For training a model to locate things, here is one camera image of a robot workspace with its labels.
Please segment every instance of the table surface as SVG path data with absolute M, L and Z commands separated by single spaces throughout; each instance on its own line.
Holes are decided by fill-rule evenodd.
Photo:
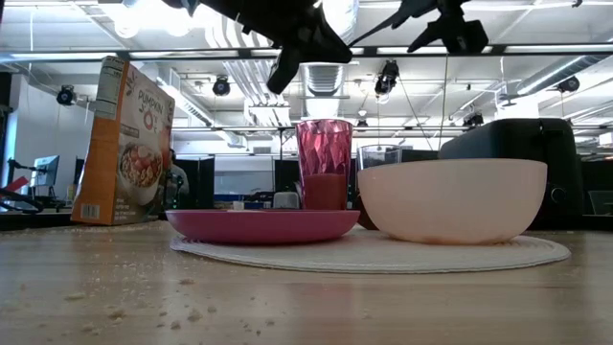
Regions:
M 349 275 L 173 252 L 176 233 L 161 221 L 4 233 L 0 337 L 5 344 L 613 343 L 613 237 L 532 235 L 565 244 L 572 258 L 481 273 Z

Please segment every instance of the white woven placemat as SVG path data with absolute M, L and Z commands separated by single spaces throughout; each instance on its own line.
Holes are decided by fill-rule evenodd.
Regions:
M 426 245 L 352 230 L 337 241 L 289 246 L 209 244 L 177 237 L 170 248 L 224 262 L 342 273 L 442 273 L 511 269 L 564 260 L 563 245 L 526 236 L 487 246 Z

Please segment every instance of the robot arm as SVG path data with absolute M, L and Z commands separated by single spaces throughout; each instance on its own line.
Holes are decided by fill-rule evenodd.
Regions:
M 396 13 L 360 36 L 351 46 L 390 26 L 397 29 L 410 17 L 419 18 L 428 12 L 439 10 L 439 19 L 428 23 L 426 30 L 410 45 L 408 52 L 413 53 L 440 39 L 449 53 L 481 53 L 488 45 L 488 36 L 480 21 L 464 21 L 462 4 L 468 1 L 470 0 L 402 0 Z
M 349 63 L 352 51 L 329 26 L 315 0 L 164 0 L 192 15 L 199 3 L 242 24 L 282 48 L 267 86 L 282 93 L 304 62 Z

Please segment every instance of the wall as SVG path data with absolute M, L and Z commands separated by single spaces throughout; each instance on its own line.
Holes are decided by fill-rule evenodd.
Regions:
M 11 115 L 16 119 L 12 158 L 31 166 L 36 158 L 59 154 L 55 191 L 64 199 L 74 178 L 75 160 L 87 153 L 94 114 L 80 106 L 57 104 L 55 95 L 29 86 L 23 76 L 14 76 L 13 83 L 19 85 L 19 92 Z M 30 179 L 32 175 L 16 170 L 13 179 L 20 176 Z

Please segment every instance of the textured pink cup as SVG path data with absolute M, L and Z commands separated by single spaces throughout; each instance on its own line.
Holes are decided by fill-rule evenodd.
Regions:
M 352 129 L 352 124 L 341 120 L 313 120 L 296 125 L 305 209 L 347 208 Z

